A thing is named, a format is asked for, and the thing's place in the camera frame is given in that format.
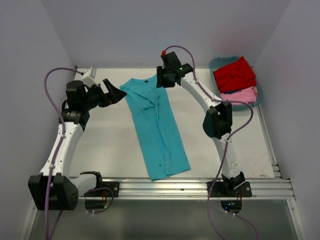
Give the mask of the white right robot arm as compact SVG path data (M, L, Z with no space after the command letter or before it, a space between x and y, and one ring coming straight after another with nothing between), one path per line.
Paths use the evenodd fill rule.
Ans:
M223 103L213 94L198 78L190 64L181 64L175 52L162 51L160 57L163 66L156 68L156 86L173 88L179 85L200 104L205 112L202 128L213 140L220 158L219 169L223 180L223 192L227 196L235 196L241 190L241 185L245 183L245 177L238 166L230 138L233 125L232 105Z

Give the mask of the turquoise t shirt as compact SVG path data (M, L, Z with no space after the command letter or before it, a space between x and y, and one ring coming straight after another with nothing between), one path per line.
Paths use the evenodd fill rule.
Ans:
M149 178L166 179L190 170L190 163L165 88L157 77L131 78L120 86L126 92L138 142Z

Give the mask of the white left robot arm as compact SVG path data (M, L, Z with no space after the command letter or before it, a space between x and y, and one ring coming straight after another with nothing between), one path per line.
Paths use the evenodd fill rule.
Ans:
M67 99L59 111L59 125L55 143L48 160L38 175L28 180L28 188L38 210L72 211L79 197L90 193L99 196L106 190L98 171L83 171L70 179L74 152L90 118L90 110L116 104L127 95L113 86L108 79L100 84L85 84L73 80L66 84Z

